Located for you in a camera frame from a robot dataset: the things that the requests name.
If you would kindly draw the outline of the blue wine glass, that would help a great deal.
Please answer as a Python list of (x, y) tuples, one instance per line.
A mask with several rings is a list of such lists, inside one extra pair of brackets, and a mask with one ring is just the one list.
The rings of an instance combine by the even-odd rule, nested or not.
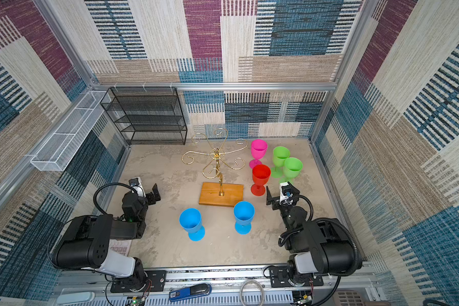
[(184, 210), (179, 217), (179, 223), (187, 232), (191, 241), (197, 242), (204, 238), (205, 228), (199, 210), (195, 208)]
[(235, 230), (241, 235), (250, 233), (256, 210), (248, 201), (241, 201), (234, 206)]

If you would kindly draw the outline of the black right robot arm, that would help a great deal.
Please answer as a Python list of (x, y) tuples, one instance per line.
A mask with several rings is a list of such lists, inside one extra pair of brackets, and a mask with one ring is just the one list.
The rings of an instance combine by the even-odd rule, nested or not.
[(293, 305), (323, 305), (337, 291), (344, 277), (363, 266), (363, 257), (355, 238), (336, 218), (314, 218), (311, 201), (291, 183), (280, 186), (280, 195), (266, 194), (266, 203), (280, 212), (285, 232), (278, 245), (290, 252), (285, 265), (269, 265), (263, 270), (274, 288), (311, 287), (324, 283), (323, 277), (336, 277), (331, 291), (319, 301), (312, 291), (299, 292)]

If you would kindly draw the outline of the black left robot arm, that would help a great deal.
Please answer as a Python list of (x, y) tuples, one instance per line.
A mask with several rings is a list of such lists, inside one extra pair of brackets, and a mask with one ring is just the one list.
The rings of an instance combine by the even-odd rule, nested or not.
[(110, 184), (94, 193), (93, 203), (99, 215), (82, 215), (68, 221), (66, 231), (58, 243), (51, 242), (51, 264), (61, 270), (90, 270), (110, 276), (111, 293), (161, 292), (165, 286), (166, 271), (148, 272), (139, 258), (125, 256), (110, 249), (111, 240), (136, 240), (143, 237), (149, 206), (161, 201), (158, 186), (146, 193), (139, 178), (129, 180), (129, 190), (122, 199), (123, 214), (115, 218), (103, 210), (98, 195)]

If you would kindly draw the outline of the green wine glass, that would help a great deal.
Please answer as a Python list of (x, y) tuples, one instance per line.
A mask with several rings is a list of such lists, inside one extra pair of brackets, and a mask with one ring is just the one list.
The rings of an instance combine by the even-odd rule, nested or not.
[(298, 158), (288, 158), (284, 161), (283, 174), (284, 176), (280, 179), (280, 183), (290, 182), (292, 183), (303, 169), (303, 163)]
[(290, 150), (283, 146), (278, 146), (273, 150), (272, 162), (274, 167), (271, 169), (271, 176), (274, 178), (280, 178), (283, 176), (283, 166), (286, 159), (290, 157)]

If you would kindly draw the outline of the red wine glass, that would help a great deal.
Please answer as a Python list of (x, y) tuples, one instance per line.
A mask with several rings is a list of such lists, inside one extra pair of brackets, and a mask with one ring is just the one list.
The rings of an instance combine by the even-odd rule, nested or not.
[(251, 186), (251, 192), (255, 196), (262, 196), (266, 192), (265, 185), (269, 181), (271, 170), (264, 164), (259, 164), (252, 169), (252, 180), (254, 184)]

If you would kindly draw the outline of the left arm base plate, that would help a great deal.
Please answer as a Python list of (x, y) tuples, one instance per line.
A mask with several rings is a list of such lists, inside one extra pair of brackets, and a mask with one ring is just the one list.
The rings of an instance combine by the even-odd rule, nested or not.
[(110, 293), (148, 293), (162, 292), (165, 286), (165, 270), (145, 270), (140, 279), (134, 275), (122, 279), (114, 279)]

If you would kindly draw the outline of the magenta wine glass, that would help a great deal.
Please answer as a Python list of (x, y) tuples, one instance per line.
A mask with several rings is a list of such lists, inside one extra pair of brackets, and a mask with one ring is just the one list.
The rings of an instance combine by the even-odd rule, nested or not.
[(265, 156), (268, 149), (268, 144), (266, 141), (261, 139), (256, 139), (251, 143), (251, 154), (253, 160), (249, 163), (249, 167), (253, 169), (257, 165), (262, 164), (261, 159)]

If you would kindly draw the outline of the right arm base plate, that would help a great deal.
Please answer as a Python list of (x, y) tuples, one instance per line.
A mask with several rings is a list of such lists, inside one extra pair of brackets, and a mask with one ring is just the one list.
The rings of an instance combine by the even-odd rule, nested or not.
[(263, 270), (265, 278), (270, 280), (272, 288), (323, 286), (321, 276), (315, 274), (298, 274), (287, 266), (269, 265)]

